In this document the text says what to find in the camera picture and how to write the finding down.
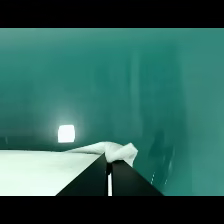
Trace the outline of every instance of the bright light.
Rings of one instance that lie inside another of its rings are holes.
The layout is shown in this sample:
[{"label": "bright light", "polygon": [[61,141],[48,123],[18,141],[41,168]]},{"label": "bright light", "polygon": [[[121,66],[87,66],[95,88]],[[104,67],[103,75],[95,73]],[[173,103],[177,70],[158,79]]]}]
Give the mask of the bright light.
[{"label": "bright light", "polygon": [[74,142],[75,140],[75,128],[73,125],[61,125],[58,128],[58,142]]}]

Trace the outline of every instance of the teal background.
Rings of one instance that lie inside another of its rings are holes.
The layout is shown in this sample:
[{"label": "teal background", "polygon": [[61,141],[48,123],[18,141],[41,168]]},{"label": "teal background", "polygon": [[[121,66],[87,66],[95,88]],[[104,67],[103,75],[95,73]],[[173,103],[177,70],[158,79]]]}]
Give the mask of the teal background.
[{"label": "teal background", "polygon": [[[223,29],[0,29],[0,148],[132,142],[151,181],[162,132],[172,169],[155,186],[224,195],[223,83]],[[57,144],[61,124],[74,144]]]}]

